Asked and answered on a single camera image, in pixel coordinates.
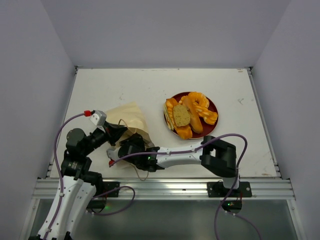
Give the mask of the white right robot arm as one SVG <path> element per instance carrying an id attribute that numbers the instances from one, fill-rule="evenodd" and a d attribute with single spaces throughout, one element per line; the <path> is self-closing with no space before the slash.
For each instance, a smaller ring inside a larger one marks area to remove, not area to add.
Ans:
<path id="1" fill-rule="evenodd" d="M 219 137 L 205 136 L 190 147 L 151 147 L 145 150 L 132 140 L 127 140 L 116 150 L 116 156 L 116 163 L 126 161 L 148 172 L 174 166 L 199 165 L 222 178 L 222 189 L 227 196 L 235 196 L 241 190 L 236 167 L 236 146 Z"/>

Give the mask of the fake speckled bread slice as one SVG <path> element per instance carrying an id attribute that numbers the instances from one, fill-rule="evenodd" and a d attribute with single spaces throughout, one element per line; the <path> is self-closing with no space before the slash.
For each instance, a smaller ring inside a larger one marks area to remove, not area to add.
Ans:
<path id="1" fill-rule="evenodd" d="M 176 105 L 173 107 L 173 120 L 177 127 L 184 127 L 190 124 L 191 116 L 188 108 L 184 105 Z"/>

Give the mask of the fake triangle sandwich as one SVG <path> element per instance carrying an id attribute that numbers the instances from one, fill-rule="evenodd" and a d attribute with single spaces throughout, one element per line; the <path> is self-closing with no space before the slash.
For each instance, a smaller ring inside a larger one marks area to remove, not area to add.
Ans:
<path id="1" fill-rule="evenodd" d="M 167 124 L 168 128 L 171 131 L 173 131 L 174 130 L 174 125 L 173 125 L 173 123 L 172 123 L 172 121 L 170 119 L 170 116 L 169 116 L 168 110 L 167 110 L 167 106 L 166 106 L 165 103 L 163 104 L 163 113 L 164 113 L 165 121 L 166 121 L 166 124 Z"/>

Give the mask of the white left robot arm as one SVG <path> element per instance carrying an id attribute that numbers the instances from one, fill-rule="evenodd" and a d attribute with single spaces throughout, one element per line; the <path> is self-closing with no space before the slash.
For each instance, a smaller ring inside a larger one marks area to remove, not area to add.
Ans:
<path id="1" fill-rule="evenodd" d="M 66 150 L 59 165 L 59 185 L 49 213 L 31 240 L 72 240 L 87 206 L 95 196 L 103 196 L 102 175 L 90 171 L 90 153 L 108 142 L 114 146 L 127 131 L 124 125 L 105 122 L 86 135 L 80 128 L 67 134 Z"/>

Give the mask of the fake round bun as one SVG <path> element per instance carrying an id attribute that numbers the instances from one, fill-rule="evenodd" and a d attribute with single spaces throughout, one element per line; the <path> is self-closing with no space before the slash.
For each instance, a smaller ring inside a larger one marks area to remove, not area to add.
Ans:
<path id="1" fill-rule="evenodd" d="M 182 102 L 182 105 L 185 106 L 188 110 L 188 113 L 190 115 L 190 125 L 191 129 L 197 133 L 200 134 L 203 132 L 203 126 L 201 123 L 201 120 L 199 118 L 199 115 L 196 111 L 196 108 L 193 104 L 193 101 L 190 99 L 189 96 L 186 96 Z"/>

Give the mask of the fake orange ring donut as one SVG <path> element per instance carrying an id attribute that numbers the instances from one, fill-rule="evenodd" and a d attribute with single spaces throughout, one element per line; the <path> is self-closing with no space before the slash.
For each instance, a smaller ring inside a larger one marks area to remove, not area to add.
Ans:
<path id="1" fill-rule="evenodd" d="M 187 96 L 190 98 L 190 100 L 192 101 L 196 109 L 199 109 L 199 108 L 207 109 L 210 106 L 209 100 L 201 92 L 193 91 L 193 92 L 190 92 Z"/>

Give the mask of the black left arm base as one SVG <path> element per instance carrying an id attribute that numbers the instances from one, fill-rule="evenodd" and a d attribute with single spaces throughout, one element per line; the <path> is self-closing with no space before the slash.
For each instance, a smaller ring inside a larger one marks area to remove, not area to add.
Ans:
<path id="1" fill-rule="evenodd" d="M 110 193 L 107 192 L 118 187 L 120 187 L 120 183 L 118 181 L 103 182 L 102 187 L 94 195 L 94 199 L 88 203 L 86 210 L 93 213 L 101 213 L 103 210 L 106 210 L 107 200 L 117 198 L 119 196 L 119 190 L 115 190 Z"/>

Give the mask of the fake braided orange bread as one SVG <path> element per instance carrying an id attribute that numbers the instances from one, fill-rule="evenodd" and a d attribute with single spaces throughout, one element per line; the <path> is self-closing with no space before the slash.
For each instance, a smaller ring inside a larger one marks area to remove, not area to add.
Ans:
<path id="1" fill-rule="evenodd" d="M 181 139 L 187 140 L 193 136 L 192 129 L 189 125 L 186 126 L 177 126 L 174 121 L 173 109 L 178 105 L 178 102 L 174 98 L 166 99 L 165 106 L 167 110 L 168 117 L 173 126 L 173 129 L 180 136 Z"/>

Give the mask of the fake twisted glazed bread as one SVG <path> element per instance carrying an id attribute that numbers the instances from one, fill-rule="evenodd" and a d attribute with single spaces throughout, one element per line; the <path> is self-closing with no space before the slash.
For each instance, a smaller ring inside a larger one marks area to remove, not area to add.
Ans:
<path id="1" fill-rule="evenodd" d="M 185 96 L 182 96 L 181 99 L 179 100 L 179 104 L 180 105 L 183 105 L 183 100 L 184 98 L 186 97 L 187 95 Z M 214 111 L 211 111 L 209 110 L 209 108 L 205 109 L 205 108 L 195 108 L 199 118 L 203 118 L 204 122 L 206 124 L 209 124 L 209 125 L 214 125 L 218 119 L 218 113 L 217 112 L 214 112 Z"/>

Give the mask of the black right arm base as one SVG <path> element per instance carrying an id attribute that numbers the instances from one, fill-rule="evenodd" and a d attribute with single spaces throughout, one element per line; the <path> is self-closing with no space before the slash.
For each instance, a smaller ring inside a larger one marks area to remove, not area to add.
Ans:
<path id="1" fill-rule="evenodd" d="M 225 188 L 223 182 L 208 182 L 207 194 L 209 198 L 224 198 L 228 193 L 229 189 Z M 251 198 L 253 196 L 251 185 L 247 181 L 241 181 L 238 188 L 234 188 L 226 201 L 222 204 L 223 210 L 238 214 L 243 207 L 243 198 Z"/>

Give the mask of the white paper bag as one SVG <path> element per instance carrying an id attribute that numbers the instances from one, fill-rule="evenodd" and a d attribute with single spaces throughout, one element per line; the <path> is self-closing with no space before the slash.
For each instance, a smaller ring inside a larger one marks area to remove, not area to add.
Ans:
<path id="1" fill-rule="evenodd" d="M 108 123 L 125 125 L 128 128 L 128 130 L 116 142 L 116 148 L 120 147 L 120 141 L 129 138 L 135 133 L 138 133 L 143 137 L 145 148 L 151 148 L 155 146 L 149 136 L 145 115 L 136 102 L 126 103 L 124 105 L 107 110 L 105 111 L 105 114 L 106 121 Z"/>

